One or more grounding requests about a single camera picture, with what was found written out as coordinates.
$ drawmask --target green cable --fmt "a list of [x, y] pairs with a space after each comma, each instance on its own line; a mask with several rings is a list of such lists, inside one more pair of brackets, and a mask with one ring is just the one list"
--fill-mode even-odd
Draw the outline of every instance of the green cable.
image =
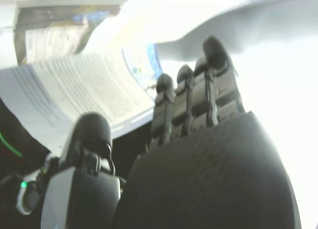
[[16, 154], [16, 156], [18, 157], [23, 157], [23, 154], [19, 151], [17, 151], [12, 145], [10, 145], [5, 138], [3, 137], [3, 135], [0, 132], [0, 140], [2, 141], [2, 143], [9, 149], [11, 150], [14, 154]]

